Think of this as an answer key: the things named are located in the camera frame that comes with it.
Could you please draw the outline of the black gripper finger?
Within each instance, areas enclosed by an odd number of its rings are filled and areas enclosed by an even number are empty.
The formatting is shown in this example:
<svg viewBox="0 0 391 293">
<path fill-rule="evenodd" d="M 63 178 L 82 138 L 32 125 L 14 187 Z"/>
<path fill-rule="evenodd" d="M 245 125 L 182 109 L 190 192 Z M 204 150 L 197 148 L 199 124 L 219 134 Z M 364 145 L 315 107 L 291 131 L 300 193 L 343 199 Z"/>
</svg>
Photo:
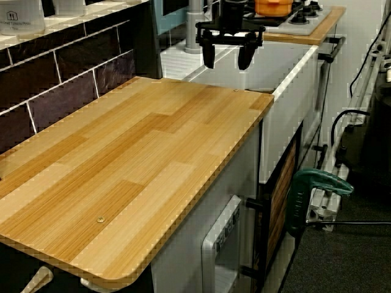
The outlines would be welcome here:
<svg viewBox="0 0 391 293">
<path fill-rule="evenodd" d="M 202 54 L 203 54 L 203 62 L 207 68 L 214 68 L 214 60 L 215 60 L 215 46 L 211 42 L 211 40 L 204 39 L 202 44 Z"/>
<path fill-rule="evenodd" d="M 250 40 L 240 47 L 238 55 L 238 68 L 240 70 L 245 70 L 249 67 L 256 49 L 256 40 Z"/>
</svg>

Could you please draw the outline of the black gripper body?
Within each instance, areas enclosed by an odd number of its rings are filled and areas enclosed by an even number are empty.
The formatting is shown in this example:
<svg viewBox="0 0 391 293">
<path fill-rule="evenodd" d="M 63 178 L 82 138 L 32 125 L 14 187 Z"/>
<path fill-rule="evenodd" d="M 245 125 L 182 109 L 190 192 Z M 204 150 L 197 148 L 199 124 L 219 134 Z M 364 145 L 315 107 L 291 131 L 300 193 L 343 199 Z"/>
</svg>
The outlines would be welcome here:
<svg viewBox="0 0 391 293">
<path fill-rule="evenodd" d="M 200 46 L 263 44 L 263 25 L 253 24 L 243 18 L 248 1 L 221 1 L 221 14 L 211 21 L 196 23 L 195 42 Z"/>
</svg>

